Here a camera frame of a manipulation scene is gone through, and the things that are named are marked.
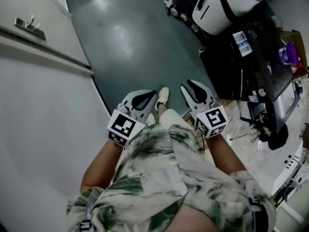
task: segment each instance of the sneaker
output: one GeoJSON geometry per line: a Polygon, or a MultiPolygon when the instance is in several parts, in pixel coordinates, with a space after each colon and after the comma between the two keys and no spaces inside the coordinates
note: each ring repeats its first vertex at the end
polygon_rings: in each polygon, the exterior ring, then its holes
{"type": "Polygon", "coordinates": [[[147,122],[147,125],[148,126],[151,126],[151,125],[153,125],[153,124],[155,124],[155,118],[154,118],[155,116],[152,114],[152,113],[150,113],[149,115],[148,115],[148,117],[147,117],[147,119],[146,119],[146,122],[147,122]]]}
{"type": "Polygon", "coordinates": [[[165,105],[165,103],[168,101],[168,98],[169,98],[169,88],[164,87],[159,92],[159,99],[156,101],[154,105],[154,109],[158,111],[158,107],[157,107],[158,103],[160,102],[165,105]]]}

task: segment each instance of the white cabinet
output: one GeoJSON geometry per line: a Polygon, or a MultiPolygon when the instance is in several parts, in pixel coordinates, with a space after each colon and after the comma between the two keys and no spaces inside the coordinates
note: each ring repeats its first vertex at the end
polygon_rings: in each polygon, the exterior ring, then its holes
{"type": "Polygon", "coordinates": [[[107,141],[110,116],[87,73],[0,44],[0,221],[8,232],[66,231],[107,141]]]}
{"type": "Polygon", "coordinates": [[[70,17],[50,0],[0,0],[0,28],[89,66],[70,17]],[[29,22],[45,33],[43,40],[14,25],[16,17],[29,22]]]}

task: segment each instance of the concrete floor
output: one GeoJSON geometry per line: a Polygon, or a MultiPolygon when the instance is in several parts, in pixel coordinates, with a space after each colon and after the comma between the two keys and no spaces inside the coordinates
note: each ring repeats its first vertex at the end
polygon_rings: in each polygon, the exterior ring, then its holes
{"type": "Polygon", "coordinates": [[[109,109],[131,91],[168,86],[169,107],[184,115],[180,84],[194,79],[213,90],[199,40],[166,15],[163,0],[68,0],[68,6],[109,109]]]}

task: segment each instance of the person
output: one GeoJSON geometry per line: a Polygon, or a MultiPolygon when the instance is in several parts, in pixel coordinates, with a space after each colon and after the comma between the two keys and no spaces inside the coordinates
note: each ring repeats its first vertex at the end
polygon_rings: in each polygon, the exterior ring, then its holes
{"type": "Polygon", "coordinates": [[[95,157],[68,203],[68,231],[272,231],[275,209],[231,147],[221,135],[206,139],[215,166],[207,162],[168,97],[164,87],[160,123],[150,114],[116,172],[120,145],[108,141],[95,157]]]}

